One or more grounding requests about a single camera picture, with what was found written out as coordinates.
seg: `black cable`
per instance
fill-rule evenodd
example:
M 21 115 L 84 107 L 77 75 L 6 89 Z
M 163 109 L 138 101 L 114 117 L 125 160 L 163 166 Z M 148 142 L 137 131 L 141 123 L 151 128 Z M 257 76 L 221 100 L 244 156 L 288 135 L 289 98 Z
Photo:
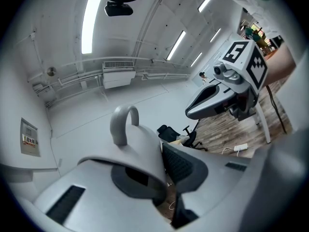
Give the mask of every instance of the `black cable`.
M 266 86 L 266 88 L 267 88 L 267 91 L 268 91 L 268 93 L 269 93 L 270 102 L 271 102 L 272 106 L 274 107 L 275 112 L 276 112 L 276 114 L 277 114 L 277 116 L 278 116 L 278 118 L 279 118 L 279 120 L 280 120 L 282 129 L 283 129 L 284 133 L 287 134 L 287 132 L 286 132 L 286 130 L 285 130 L 285 127 L 284 127 L 284 124 L 283 124 L 283 121 L 282 121 L 282 119 L 281 119 L 281 117 L 280 117 L 280 114 L 279 114 L 279 112 L 278 112 L 277 105 L 276 105 L 276 103 L 275 103 L 275 101 L 274 101 L 274 97 L 272 96 L 271 90 L 270 90 L 270 88 L 269 88 L 268 85 Z

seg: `white cable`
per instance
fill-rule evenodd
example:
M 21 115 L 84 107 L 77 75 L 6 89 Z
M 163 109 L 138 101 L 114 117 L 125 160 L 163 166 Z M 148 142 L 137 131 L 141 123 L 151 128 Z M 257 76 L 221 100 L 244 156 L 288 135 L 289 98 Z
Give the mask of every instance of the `white cable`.
M 174 209 L 171 209 L 171 208 L 170 208 L 170 206 L 171 206 L 172 204 L 174 204 L 174 203 L 175 203 L 175 201 L 169 205 L 169 209 L 170 209 L 171 211 L 175 209 L 175 208 L 174 208 Z
M 231 149 L 231 150 L 234 150 L 234 149 L 232 149 L 232 148 L 226 147 L 226 148 L 224 148 L 224 149 L 222 150 L 221 155 L 223 155 L 223 152 L 224 152 L 226 149 Z

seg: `wooden floor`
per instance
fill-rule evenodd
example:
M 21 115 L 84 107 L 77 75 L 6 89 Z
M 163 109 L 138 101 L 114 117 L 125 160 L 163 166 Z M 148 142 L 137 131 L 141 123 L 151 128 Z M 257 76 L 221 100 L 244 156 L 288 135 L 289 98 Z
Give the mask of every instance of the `wooden floor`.
M 284 81 L 285 79 L 277 81 L 269 85 L 269 87 L 272 91 L 286 131 L 289 134 L 292 132 L 291 124 L 275 96 Z M 260 92 L 259 103 L 267 121 L 270 138 L 274 141 L 283 136 L 284 132 L 277 114 L 275 113 L 275 109 L 271 105 L 266 88 L 263 88 Z M 248 150 L 240 151 L 239 156 L 249 158 L 253 156 L 253 153 L 257 148 L 267 144 L 261 123 L 256 125 L 252 117 L 239 122 L 232 115 L 230 115 L 229 112 L 214 117 L 201 119 L 199 125 L 197 126 L 196 142 L 199 141 L 202 142 L 204 147 L 208 148 L 209 152 L 220 154 L 225 147 L 234 148 L 236 145 L 247 143 Z M 234 151 L 229 149 L 225 150 L 224 154 L 236 155 Z

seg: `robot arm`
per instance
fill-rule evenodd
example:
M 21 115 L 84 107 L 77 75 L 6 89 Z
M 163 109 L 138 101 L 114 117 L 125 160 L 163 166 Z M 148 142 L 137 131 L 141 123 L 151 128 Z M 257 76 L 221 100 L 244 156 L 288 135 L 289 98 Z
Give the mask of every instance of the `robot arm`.
M 188 118 L 215 116 L 227 110 L 239 121 L 254 114 L 268 69 L 253 40 L 235 41 L 219 58 L 214 79 L 200 87 L 185 110 Z

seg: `ceiling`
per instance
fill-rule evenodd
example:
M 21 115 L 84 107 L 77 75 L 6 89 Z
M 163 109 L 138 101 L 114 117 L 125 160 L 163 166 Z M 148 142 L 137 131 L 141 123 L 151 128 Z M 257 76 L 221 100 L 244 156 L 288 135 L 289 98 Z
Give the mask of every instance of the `ceiling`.
M 96 85 L 82 81 L 58 91 L 59 85 L 51 84 L 75 73 L 102 70 L 106 60 L 119 60 L 104 59 L 107 57 L 128 57 L 121 60 L 134 61 L 137 72 L 190 74 L 199 53 L 211 48 L 215 31 L 232 26 L 236 9 L 231 0 L 211 0 L 202 13 L 197 8 L 203 0 L 137 0 L 129 3 L 132 15 L 108 17 L 106 2 L 101 0 L 98 8 L 92 53 L 85 55 L 81 53 L 81 32 L 87 0 L 26 0 L 16 15 L 11 27 L 16 55 L 25 65 L 29 82 L 49 85 L 40 93 L 45 102 Z M 182 30 L 186 36 L 166 62 Z M 51 66 L 57 69 L 56 77 L 46 75 Z

